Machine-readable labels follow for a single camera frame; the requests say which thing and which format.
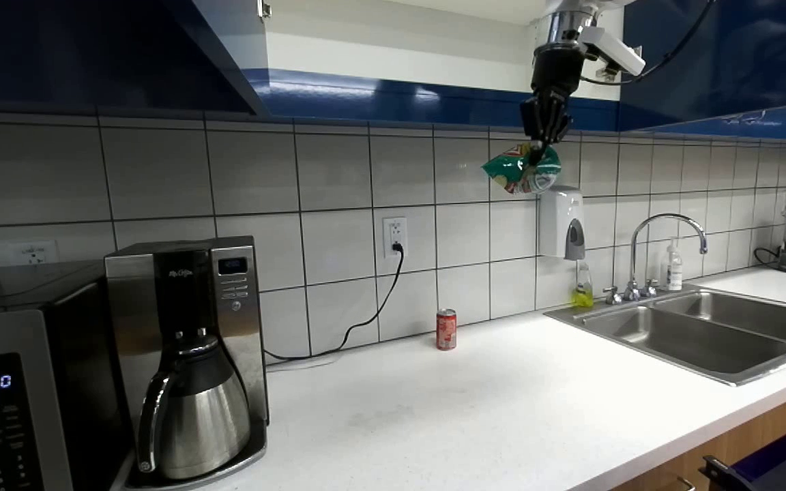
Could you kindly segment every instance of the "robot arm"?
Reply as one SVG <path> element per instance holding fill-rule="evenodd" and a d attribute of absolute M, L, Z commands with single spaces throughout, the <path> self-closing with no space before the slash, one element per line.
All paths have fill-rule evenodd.
<path fill-rule="evenodd" d="M 634 0 L 556 0 L 549 41 L 534 48 L 533 99 L 520 104 L 524 133 L 539 148 L 560 141 L 569 125 L 568 99 L 578 90 L 584 58 L 605 60 L 605 70 L 639 75 L 643 60 L 620 37 L 598 26 L 598 14 Z"/>

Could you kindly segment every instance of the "microwave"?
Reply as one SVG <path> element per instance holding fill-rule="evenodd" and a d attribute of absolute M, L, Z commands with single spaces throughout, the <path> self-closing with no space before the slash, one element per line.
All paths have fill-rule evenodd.
<path fill-rule="evenodd" d="M 0 271 L 0 489 L 104 491 L 127 449 L 101 261 Z"/>

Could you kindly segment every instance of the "wall-mounted soap dispenser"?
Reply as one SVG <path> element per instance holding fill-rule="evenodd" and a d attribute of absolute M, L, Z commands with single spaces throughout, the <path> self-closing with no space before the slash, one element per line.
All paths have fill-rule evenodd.
<path fill-rule="evenodd" d="M 578 187 L 553 185 L 537 201 L 537 253 L 584 258 L 584 196 Z"/>

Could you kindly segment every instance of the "electrical outlet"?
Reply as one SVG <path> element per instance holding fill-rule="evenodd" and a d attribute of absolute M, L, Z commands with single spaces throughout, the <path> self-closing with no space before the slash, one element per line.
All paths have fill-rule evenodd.
<path fill-rule="evenodd" d="M 398 257 L 398 251 L 393 251 L 393 242 L 402 242 L 402 251 L 410 247 L 410 217 L 403 215 L 384 217 L 384 258 Z"/>
<path fill-rule="evenodd" d="M 0 251 L 0 261 L 13 264 L 48 264 L 59 261 L 56 239 L 39 239 L 39 242 L 7 242 Z"/>

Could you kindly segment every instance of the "white tile backsplash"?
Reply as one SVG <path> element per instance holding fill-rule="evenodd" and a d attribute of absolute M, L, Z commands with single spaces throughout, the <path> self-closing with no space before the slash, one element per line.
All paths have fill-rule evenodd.
<path fill-rule="evenodd" d="M 377 279 L 377 303 L 389 291 L 393 276 Z M 378 339 L 407 339 L 436 328 L 436 272 L 398 276 L 398 284 L 378 317 Z"/>
<path fill-rule="evenodd" d="M 492 317 L 534 310 L 534 258 L 492 264 Z"/>
<path fill-rule="evenodd" d="M 438 310 L 453 309 L 459 325 L 492 317 L 492 264 L 438 271 Z"/>
<path fill-rule="evenodd" d="M 306 290 L 260 295 L 262 343 L 280 356 L 309 354 L 309 303 Z"/>
<path fill-rule="evenodd" d="M 309 284 L 374 276 L 372 209 L 306 212 Z"/>
<path fill-rule="evenodd" d="M 215 212 L 298 209 L 291 133 L 208 133 Z"/>
<path fill-rule="evenodd" d="M 254 234 L 268 346 L 299 356 L 374 314 L 396 266 L 383 221 L 407 217 L 407 276 L 353 343 L 428 332 L 436 309 L 456 309 L 460 325 L 556 309 L 572 261 L 537 257 L 537 200 L 508 196 L 481 168 L 518 141 L 518 130 L 428 125 L 104 118 L 97 129 L 95 118 L 0 115 L 0 264 L 32 242 L 92 258 L 140 239 Z M 587 196 L 598 298 L 625 286 L 630 234 L 650 212 L 694 215 L 713 230 L 713 253 L 699 253 L 690 226 L 651 221 L 639 284 L 643 271 L 662 281 L 677 238 L 684 279 L 744 266 L 752 246 L 780 239 L 780 141 L 572 133 L 556 152 L 560 183 Z"/>
<path fill-rule="evenodd" d="M 374 279 L 309 286 L 310 354 L 339 350 L 353 325 L 377 310 Z M 377 320 L 354 328 L 344 350 L 377 343 Z"/>
<path fill-rule="evenodd" d="M 434 201 L 430 140 L 372 137 L 374 208 Z"/>
<path fill-rule="evenodd" d="M 299 215 L 217 217 L 217 238 L 254 234 L 260 290 L 303 286 Z"/>
<path fill-rule="evenodd" d="M 372 208 L 368 140 L 298 133 L 303 209 Z"/>
<path fill-rule="evenodd" d="M 374 264 L 378 276 L 396 272 L 398 253 L 384 251 L 384 221 L 407 217 L 407 242 L 402 271 L 436 266 L 436 209 L 434 208 L 384 208 L 374 209 Z"/>
<path fill-rule="evenodd" d="M 110 217 L 95 129 L 0 125 L 0 223 Z"/>
<path fill-rule="evenodd" d="M 534 201 L 492 204 L 492 258 L 534 257 Z"/>
<path fill-rule="evenodd" d="M 436 201 L 489 201 L 485 140 L 434 140 Z"/>
<path fill-rule="evenodd" d="M 104 129 L 114 217 L 211 215 L 201 130 Z"/>
<path fill-rule="evenodd" d="M 447 204 L 436 208 L 438 266 L 474 264 L 492 258 L 492 208 Z"/>

